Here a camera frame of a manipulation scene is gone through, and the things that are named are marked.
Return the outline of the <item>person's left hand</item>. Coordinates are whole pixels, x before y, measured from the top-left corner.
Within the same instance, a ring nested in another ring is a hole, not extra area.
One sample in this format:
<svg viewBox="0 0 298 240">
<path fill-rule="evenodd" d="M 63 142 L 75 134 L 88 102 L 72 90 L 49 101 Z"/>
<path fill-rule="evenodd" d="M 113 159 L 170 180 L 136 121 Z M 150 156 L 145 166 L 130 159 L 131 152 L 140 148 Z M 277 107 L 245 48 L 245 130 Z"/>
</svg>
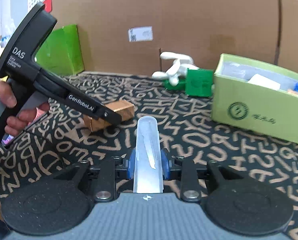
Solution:
<svg viewBox="0 0 298 240">
<path fill-rule="evenodd" d="M 0 141 L 5 134 L 16 136 L 24 130 L 36 118 L 38 108 L 49 110 L 47 96 L 12 79 L 0 81 Z"/>
</svg>

